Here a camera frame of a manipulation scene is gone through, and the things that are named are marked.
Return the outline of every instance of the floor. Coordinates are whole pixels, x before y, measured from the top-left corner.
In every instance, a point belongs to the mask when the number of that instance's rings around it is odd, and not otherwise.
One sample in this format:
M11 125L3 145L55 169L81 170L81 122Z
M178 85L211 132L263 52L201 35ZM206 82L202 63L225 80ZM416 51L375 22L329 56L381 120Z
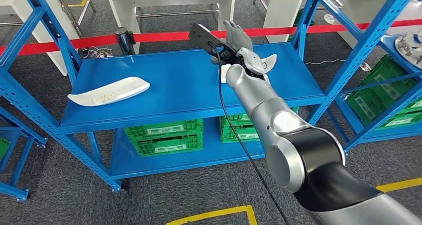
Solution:
M80 0L69 0L79 3ZM252 0L236 0L234 21L243 28L261 27L265 11L261 5L252 5ZM88 9L81 26L85 36L111 34L117 27L107 0L93 0L97 13ZM147 8L144 12L195 10L207 5L186 7ZM80 9L73 9L79 15ZM318 11L317 24L324 23L325 11ZM14 16L2 16L1 21L13 21ZM142 21L142 32L188 30L193 22L200 22L210 29L216 28L216 21L210 15L149 18ZM16 28L0 28L0 45L6 45ZM266 43L265 38L254 38L253 42ZM108 45L115 55L119 49ZM141 52L179 50L193 48L189 42L144 43ZM350 52L348 45L336 33L312 34L307 39L305 62L321 62L344 59ZM384 52L377 48L367 58L369 65L381 58ZM309 65L309 70L319 85L325 88L341 63ZM57 119L60 118L70 92L67 78L61 76L45 54L19 57L10 72L40 103ZM347 86L356 85L365 75L358 70ZM43 131L17 111L6 100L0 99L0 106L16 115L41 135ZM345 122L333 108L340 123ZM309 108L301 108L306 116ZM334 134L329 119L323 116L318 126ZM96 133L100 149L108 164L111 153L111 131ZM87 144L83 134L77 138ZM372 185L382 185L406 179L422 177L422 140L420 137L362 144L351 150L346 167L352 175ZM6 179L17 162L17 156L24 145L17 145L6 172L0 179ZM312 224L306 212L300 208L293 196L271 179L264 160L257 165L278 203L287 216L288 223ZM157 174L125 180L128 191L112 193L110 188L82 163L71 156L53 139L46 149L32 149L18 185L31 188L31 197L24 203L0 195L0 224L32 225L91 225L91 224L137 224L163 225L170 221L214 210L251 205L258 224L282 225L281 216L259 181L249 162L240 162L214 167L199 168L173 173ZM422 218L422 187L413 187L390 192L393 198ZM247 223L246 213L217 217L192 224L201 225L243 225Z

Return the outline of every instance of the green plastic crate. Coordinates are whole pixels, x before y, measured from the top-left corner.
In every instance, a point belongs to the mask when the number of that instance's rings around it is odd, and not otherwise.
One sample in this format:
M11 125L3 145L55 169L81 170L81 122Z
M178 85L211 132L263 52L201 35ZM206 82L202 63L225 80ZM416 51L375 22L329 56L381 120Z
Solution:
M237 135L239 135L242 142L259 141L258 133L252 125L234 126L234 129L236 130ZM230 127L222 127L220 129L220 141L222 143L238 142L236 135Z
M9 149L10 142L0 138L0 160L3 159L3 156L7 153L7 149Z
M176 122L128 127L124 129L132 143L146 138L165 138L186 134L202 134L204 123L202 119L189 119Z
M349 96L346 102L365 126L387 109L372 89L359 90L352 97Z
M295 22L293 23L293 27L298 26L298 23L299 23L299 20L301 19L301 16L302 16L302 9L300 9L300 10L298 11L298 15L296 15ZM311 25L311 26L312 26L312 25L315 25L315 22L314 22L314 21L311 21L311 24L310 24L310 25ZM289 35L289 39L287 39L287 41L292 40L292 38L293 38L293 34L290 34L290 35Z
M404 109L400 111L400 113L408 113L408 112L417 112L422 111L422 97L418 100L409 103Z
M385 55L359 85L363 86L406 74L407 72L391 56ZM362 124L366 126L414 85L416 85L414 79L383 84L355 91L350 94L346 101L358 115ZM422 98L410 103L398 115L419 110L422 110Z
M390 56L385 55L375 65L371 72L363 79L360 85L367 85L374 82L385 81L390 78L403 76L408 74L403 68L397 64ZM408 90L416 85L416 80L413 78L404 79L396 82L382 84L371 89L384 99L386 107L391 106L398 98L405 94Z
M134 144L134 147L140 157L150 157L202 150L204 143L200 133L142 140Z
M422 120L422 111L420 112L409 112L395 115L389 119L378 129L390 129L399 126L407 126L420 122Z

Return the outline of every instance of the yellow floor marking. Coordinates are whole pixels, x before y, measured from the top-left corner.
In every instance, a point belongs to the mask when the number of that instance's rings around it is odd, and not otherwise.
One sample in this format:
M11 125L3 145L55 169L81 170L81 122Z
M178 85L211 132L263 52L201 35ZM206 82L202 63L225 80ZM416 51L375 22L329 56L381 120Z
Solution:
M83 7L87 0L82 0L80 4L68 4L69 7Z
M229 208L229 209L222 209L222 210L212 211L212 212L208 212L208 213L193 215L193 216L190 216L190 217L174 220L172 222L167 223L166 225L182 225L182 224L186 224L188 222L196 222L196 221L203 220L203 219L209 219L209 218L219 217L219 216L228 215L228 214L241 213L241 212L246 212L246 215L248 216L248 220L249 220L250 225L258 225L256 223L255 214L253 213L252 206L250 206L250 205L239 206L239 207L234 207L234 208Z
M409 180L400 181L400 182L396 182L392 184L380 185L380 186L377 186L376 188L386 193L386 192L390 192L394 190L405 189L405 188L415 187L419 185L422 185L422 178L409 179Z

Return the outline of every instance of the blue shelf upright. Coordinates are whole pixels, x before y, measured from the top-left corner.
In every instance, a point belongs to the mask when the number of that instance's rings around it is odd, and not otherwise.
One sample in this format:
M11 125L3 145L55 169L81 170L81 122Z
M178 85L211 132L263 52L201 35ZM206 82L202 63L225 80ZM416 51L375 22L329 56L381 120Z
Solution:
M26 144L23 148L23 151L20 155L18 163L12 173L12 176L8 183L0 182L0 193L13 196L18 202L23 202L26 200L29 188L19 189L16 187L19 180L20 174L22 172L23 166L25 164L26 158L28 157L29 151L33 144L36 144L39 148L45 148L47 138L41 137L39 134L35 133L33 130L28 128L25 124L20 122L17 118L7 112L5 109L0 107L0 120L5 122L7 127L0 127L0 138L5 139L9 142L9 146L5 155L0 158L0 173L3 172L6 164L13 152L13 149L16 145L17 139L20 136L26 138Z
M309 119L315 124L408 1L387 0L363 33L329 0L308 0L291 42L255 45L254 51L263 58L277 54L276 65L268 73L274 90L291 107L316 105ZM221 144L218 140L215 117L224 113L218 97L217 69L206 52L185 50L81 60L45 0L28 2L33 7L31 16L0 56L0 93L110 185L112 191L121 191L121 180L125 178L247 160L238 144ZM325 92L303 63L306 30L318 3L334 13L359 40ZM151 87L130 99L100 107L83 107L68 101L61 120L55 120L8 72L39 21L62 53L73 94L130 76L145 79ZM227 85L223 85L222 92L229 113L244 112ZM140 158L121 130L128 126L195 118L204 118L203 151ZM94 131L108 129L114 130L109 169L103 164L94 134ZM73 134L81 132L87 133L92 152L74 138ZM253 158L264 156L260 142L248 143L247 148Z
M299 21L299 25L304 25L305 28L307 28L315 13L316 6L318 5L318 3L321 3L332 15L334 15L334 17L341 24L345 26L345 28L351 33L351 35L353 35L357 39L357 44L355 45L355 47L353 48L341 68L335 74L333 80L331 81L327 89L324 91L324 94L327 95L327 97L321 104L314 106L314 109L308 117L308 122L310 124L315 124L322 116L322 114L327 111L329 105L332 102L336 102L343 115L345 115L346 120L355 132L355 136L349 140L347 136L345 136L341 127L336 123L336 121L334 121L335 127L340 131L341 136L347 141L347 143L343 147L345 151L348 151L359 143L363 142L372 142L382 139L400 138L407 135L421 134L422 124L417 125L417 130L412 131L412 133L403 133L405 129L399 128L387 129L384 130L383 133L376 132L377 136L371 135L376 128L385 123L398 111L408 105L412 100L418 98L421 95L422 84L420 80L414 88L412 88L409 92L407 92L400 99L398 99L397 102L395 102L389 109L382 113L367 127L364 127L360 123L359 119L356 117L354 112L345 103L344 97L340 95L340 93L342 92L341 90L344 88L346 83L350 80L350 78L359 68L360 64L363 62L363 60L365 60L365 58L369 55L372 49L378 44L380 44L389 54L393 55L397 61L404 65L404 67L407 68L408 72L411 74L373 84L372 86L376 86L383 83L389 83L394 80L401 80L409 77L419 78L421 76L420 69L414 67L413 65L409 66L410 63L407 62L404 58L402 58L402 56L394 48L394 39L397 36L384 36L385 31L391 26L396 17L400 14L402 9L407 5L409 1L410 0L387 0L365 32L362 32L359 28L357 28L357 26L346 15L344 15L341 10L339 10L330 0L308 0L306 2L305 9ZM292 39L292 44L297 50L300 49L300 47L297 46L297 35L300 35L302 31L302 27L297 27L296 35Z

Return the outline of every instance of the robotic arm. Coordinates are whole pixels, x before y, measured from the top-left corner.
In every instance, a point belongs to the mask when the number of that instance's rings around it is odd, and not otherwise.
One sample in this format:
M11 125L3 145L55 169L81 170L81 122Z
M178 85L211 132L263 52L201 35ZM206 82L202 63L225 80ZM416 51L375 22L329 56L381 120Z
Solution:
M226 74L227 84L256 128L272 177L293 193L315 222L422 225L418 217L390 196L347 172L337 139L309 125L286 105L272 89L265 75L266 65L257 54L245 47L235 51L199 24L194 24L189 38L210 55L218 53L232 65ZM215 52L211 45L222 50Z

